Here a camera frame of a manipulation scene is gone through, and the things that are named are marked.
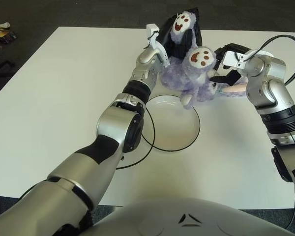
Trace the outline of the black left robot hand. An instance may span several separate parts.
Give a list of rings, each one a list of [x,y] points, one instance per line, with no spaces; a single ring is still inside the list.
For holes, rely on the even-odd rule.
[[[168,57],[177,59],[184,59],[190,49],[202,46],[198,8],[169,18],[161,27],[157,41],[164,46]]]

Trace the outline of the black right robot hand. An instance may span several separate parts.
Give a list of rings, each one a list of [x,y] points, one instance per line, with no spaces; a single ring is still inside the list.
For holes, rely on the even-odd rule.
[[[233,51],[238,54],[239,53],[245,54],[249,50],[250,50],[250,48],[247,48],[242,45],[234,44],[234,43],[230,43],[230,44],[225,45],[224,47],[220,47],[220,48],[216,49],[214,51],[216,54],[216,64],[213,69],[217,71],[220,63],[222,62],[224,54],[227,51]],[[233,86],[240,78],[241,78],[241,75],[236,70],[231,70],[226,76],[215,75],[215,76],[211,77],[210,81],[215,82],[215,83],[223,83],[223,84],[228,84],[230,86]]]

